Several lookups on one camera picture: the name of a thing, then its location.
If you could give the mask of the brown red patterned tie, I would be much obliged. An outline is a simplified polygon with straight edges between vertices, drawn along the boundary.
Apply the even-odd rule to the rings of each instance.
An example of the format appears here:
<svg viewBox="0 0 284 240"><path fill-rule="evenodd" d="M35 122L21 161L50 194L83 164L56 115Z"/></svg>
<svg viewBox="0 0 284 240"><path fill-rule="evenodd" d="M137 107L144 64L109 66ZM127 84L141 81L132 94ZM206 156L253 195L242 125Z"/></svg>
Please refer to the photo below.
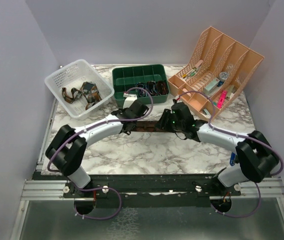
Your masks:
<svg viewBox="0 0 284 240"><path fill-rule="evenodd" d="M156 127L157 121L137 121L132 128L132 132L161 132L162 130Z"/></svg>

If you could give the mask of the green compartment tray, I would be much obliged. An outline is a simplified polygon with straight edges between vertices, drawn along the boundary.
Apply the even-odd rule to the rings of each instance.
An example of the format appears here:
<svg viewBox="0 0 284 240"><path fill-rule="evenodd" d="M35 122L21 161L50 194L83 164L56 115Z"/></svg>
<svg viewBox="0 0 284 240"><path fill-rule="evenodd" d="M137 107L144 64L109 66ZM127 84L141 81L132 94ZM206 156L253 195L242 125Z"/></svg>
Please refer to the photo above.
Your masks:
<svg viewBox="0 0 284 240"><path fill-rule="evenodd" d="M124 92L131 88L130 94L136 94L143 104L150 104L150 98L145 93L148 91L154 104L167 101L170 93L166 72L161 64L117 67L112 70L114 98L118 107L124 104Z"/></svg>

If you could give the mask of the peach desk organizer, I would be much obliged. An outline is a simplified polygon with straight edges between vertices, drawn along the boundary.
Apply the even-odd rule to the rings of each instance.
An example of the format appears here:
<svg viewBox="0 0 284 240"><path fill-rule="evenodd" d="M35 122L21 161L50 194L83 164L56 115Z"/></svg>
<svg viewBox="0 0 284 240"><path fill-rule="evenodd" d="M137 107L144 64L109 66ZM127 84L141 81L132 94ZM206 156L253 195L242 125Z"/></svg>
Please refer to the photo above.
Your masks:
<svg viewBox="0 0 284 240"><path fill-rule="evenodd" d="M186 67L168 80L170 92L200 119L215 118L240 95L263 59L211 26L200 35Z"/></svg>

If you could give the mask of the white plastic basket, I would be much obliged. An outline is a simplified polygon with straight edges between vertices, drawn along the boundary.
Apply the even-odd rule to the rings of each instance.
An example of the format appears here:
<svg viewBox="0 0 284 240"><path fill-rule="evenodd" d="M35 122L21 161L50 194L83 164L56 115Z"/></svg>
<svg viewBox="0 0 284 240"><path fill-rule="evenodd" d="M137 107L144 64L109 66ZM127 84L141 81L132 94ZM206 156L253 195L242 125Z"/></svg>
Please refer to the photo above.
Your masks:
<svg viewBox="0 0 284 240"><path fill-rule="evenodd" d="M61 93L61 89L65 87L67 89L67 94L71 95L71 89L79 89L83 82L96 84L102 98L99 103L88 110L85 110L87 102L83 97L70 104L63 99ZM66 112L72 118L77 120L83 120L93 112L104 107L115 92L111 84L84 59L76 60L53 72L45 78L45 84Z"/></svg>

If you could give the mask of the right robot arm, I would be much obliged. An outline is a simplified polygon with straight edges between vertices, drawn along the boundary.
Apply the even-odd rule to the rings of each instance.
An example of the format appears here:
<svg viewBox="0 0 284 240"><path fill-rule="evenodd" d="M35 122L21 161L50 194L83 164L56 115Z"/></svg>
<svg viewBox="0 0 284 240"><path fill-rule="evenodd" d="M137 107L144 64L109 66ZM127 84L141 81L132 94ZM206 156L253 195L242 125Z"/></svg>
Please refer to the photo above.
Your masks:
<svg viewBox="0 0 284 240"><path fill-rule="evenodd" d="M217 180L211 184L212 191L218 196L224 195L230 186L240 182L261 182L279 163L261 132L255 130L236 134L224 129L217 130L205 120L194 119L183 102L165 109L155 126L165 132L183 133L186 139L216 145L237 156L238 163L221 170Z"/></svg>

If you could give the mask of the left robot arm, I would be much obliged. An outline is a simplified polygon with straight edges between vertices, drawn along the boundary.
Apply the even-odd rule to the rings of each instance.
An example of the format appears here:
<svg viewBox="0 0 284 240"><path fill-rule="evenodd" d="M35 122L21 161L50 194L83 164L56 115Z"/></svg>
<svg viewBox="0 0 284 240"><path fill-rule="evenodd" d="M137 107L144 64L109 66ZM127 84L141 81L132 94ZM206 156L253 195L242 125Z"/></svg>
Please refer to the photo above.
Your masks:
<svg viewBox="0 0 284 240"><path fill-rule="evenodd" d="M45 155L58 172L75 184L75 192L87 197L92 191L91 178L81 167L86 148L109 136L129 132L149 112L147 105L135 100L129 107L115 110L95 123L78 128L66 124L58 130Z"/></svg>

